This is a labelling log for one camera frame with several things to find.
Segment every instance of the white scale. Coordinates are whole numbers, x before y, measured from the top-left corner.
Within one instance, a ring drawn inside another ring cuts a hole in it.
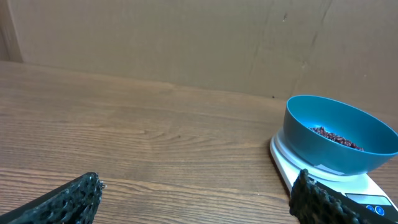
[[[309,164],[287,147],[283,129],[280,129],[272,137],[270,149],[289,192],[292,191],[293,183],[297,179],[300,170],[307,169],[309,176],[321,184],[398,223],[397,207],[367,174],[338,175]]]

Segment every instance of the scale display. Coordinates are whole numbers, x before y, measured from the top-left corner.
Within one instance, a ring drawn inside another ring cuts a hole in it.
[[[340,199],[355,212],[369,221],[384,217],[387,221],[398,223],[398,210],[386,193],[367,175],[339,177],[319,170],[302,159],[284,144],[283,131],[280,130],[271,140],[270,150],[284,182],[292,190],[301,169],[308,169],[310,178],[316,185],[325,189],[335,198]]]

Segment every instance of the red bean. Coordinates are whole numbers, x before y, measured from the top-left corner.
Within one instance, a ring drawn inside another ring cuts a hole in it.
[[[322,135],[323,137],[330,139],[332,141],[338,142],[342,145],[351,147],[353,149],[357,149],[360,151],[363,151],[364,149],[362,147],[357,146],[356,144],[352,143],[350,140],[347,140],[341,136],[338,136],[337,134],[333,134],[333,133],[329,133],[327,131],[325,131],[324,127],[319,127],[319,128],[310,128],[312,131],[314,131],[315,133],[318,133],[320,135]]]

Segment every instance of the table surface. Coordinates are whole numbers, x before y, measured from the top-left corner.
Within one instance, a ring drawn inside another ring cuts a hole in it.
[[[268,146],[284,108],[0,62],[0,214],[94,171],[108,186],[95,223],[295,223]],[[395,203],[397,168],[393,159],[370,173]]]

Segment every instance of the cardboard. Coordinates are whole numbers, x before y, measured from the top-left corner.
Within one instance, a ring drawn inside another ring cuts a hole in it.
[[[0,33],[2,35],[0,54],[3,55],[0,60],[7,60],[9,58],[14,62],[23,62],[14,22],[12,21],[12,12],[13,10],[9,7],[9,1],[0,0]]]
[[[0,30],[0,60],[9,60],[6,44]]]
[[[25,63],[398,107],[395,0],[0,1]]]

